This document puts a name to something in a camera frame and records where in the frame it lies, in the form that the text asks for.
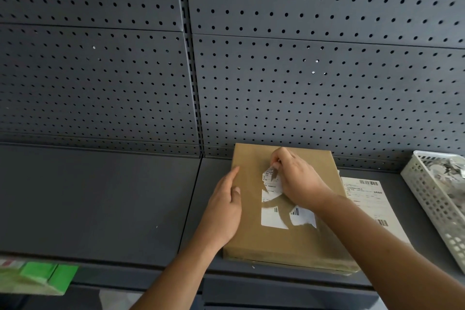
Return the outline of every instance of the brown cardboard box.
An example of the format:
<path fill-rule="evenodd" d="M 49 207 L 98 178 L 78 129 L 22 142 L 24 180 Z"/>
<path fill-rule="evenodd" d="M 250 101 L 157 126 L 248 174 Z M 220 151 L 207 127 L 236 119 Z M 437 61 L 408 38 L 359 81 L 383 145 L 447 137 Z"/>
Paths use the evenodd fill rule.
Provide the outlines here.
<path fill-rule="evenodd" d="M 317 228 L 311 224 L 292 225 L 289 212 L 295 205 L 285 195 L 262 202 L 262 190 L 266 191 L 262 174 L 270 168 L 271 153 L 277 148 L 252 144 L 235 146 L 232 166 L 240 166 L 234 185 L 241 189 L 242 217 L 236 235 L 223 249 L 224 258 L 344 274 L 359 271 L 347 250 L 321 220 L 317 218 Z M 335 193 L 346 195 L 330 151 L 291 150 L 310 163 Z M 262 207 L 274 206 L 278 207 L 288 229 L 261 224 Z"/>

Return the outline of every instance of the forearm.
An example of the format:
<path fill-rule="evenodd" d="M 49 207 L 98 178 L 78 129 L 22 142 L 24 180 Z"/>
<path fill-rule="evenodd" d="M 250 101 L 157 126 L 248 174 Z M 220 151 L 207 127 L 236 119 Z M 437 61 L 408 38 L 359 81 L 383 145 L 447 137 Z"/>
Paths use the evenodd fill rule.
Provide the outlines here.
<path fill-rule="evenodd" d="M 465 309 L 465 288 L 460 283 L 349 199 L 331 195 L 316 213 L 338 236 L 389 309 Z"/>
<path fill-rule="evenodd" d="M 216 251 L 193 238 L 131 310 L 188 310 Z"/>

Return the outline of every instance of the person's left arm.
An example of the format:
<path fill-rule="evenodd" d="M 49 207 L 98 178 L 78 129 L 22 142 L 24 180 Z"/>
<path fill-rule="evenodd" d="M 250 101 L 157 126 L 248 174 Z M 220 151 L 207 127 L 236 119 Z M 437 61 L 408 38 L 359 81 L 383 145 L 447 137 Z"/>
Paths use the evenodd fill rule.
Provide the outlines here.
<path fill-rule="evenodd" d="M 239 167 L 216 185 L 202 220 L 187 247 L 171 262 L 131 310 L 188 310 L 216 253 L 239 227 L 240 190 L 232 188 Z"/>

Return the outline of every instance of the person's right arm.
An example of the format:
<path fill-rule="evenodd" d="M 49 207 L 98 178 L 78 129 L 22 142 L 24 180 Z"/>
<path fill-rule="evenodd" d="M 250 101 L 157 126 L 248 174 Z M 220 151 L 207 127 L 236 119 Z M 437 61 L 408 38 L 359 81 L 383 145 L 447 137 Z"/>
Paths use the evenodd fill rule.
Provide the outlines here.
<path fill-rule="evenodd" d="M 286 148 L 271 155 L 284 193 L 336 234 L 390 310 L 465 309 L 465 287 L 400 241 Z"/>

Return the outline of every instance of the barcode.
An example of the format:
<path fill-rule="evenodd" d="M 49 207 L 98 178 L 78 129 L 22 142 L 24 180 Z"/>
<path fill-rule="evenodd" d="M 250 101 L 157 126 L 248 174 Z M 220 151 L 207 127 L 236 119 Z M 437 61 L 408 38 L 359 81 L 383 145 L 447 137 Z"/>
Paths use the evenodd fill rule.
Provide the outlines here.
<path fill-rule="evenodd" d="M 377 219 L 378 223 L 380 225 L 384 225 L 385 227 L 389 227 L 389 225 L 387 224 L 387 221 L 386 219 Z"/>
<path fill-rule="evenodd" d="M 378 185 L 378 182 L 373 182 L 372 180 L 362 180 L 360 179 L 361 184 L 366 184 L 366 185 Z"/>

